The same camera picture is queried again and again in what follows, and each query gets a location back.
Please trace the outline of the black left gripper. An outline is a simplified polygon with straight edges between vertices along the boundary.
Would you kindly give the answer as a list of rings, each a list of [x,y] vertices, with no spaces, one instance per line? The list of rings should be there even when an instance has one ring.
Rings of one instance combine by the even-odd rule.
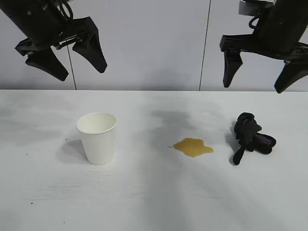
[[[75,44],[73,51],[84,57],[99,73],[107,62],[103,55],[98,28],[90,17],[74,19],[65,0],[2,0],[0,9],[25,34],[15,49],[28,55],[26,64],[40,69],[60,81],[68,71],[57,59],[51,46],[60,49],[65,40]]]

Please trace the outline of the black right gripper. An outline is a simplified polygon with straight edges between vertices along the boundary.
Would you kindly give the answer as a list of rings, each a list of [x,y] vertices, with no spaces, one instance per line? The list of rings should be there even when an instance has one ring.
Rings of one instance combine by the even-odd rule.
[[[294,61],[284,65],[275,82],[277,93],[308,75],[308,46],[300,43],[308,26],[307,6],[242,6],[239,14],[249,15],[252,34],[223,35],[223,85],[228,88],[243,64],[240,53],[250,52],[278,60]]]

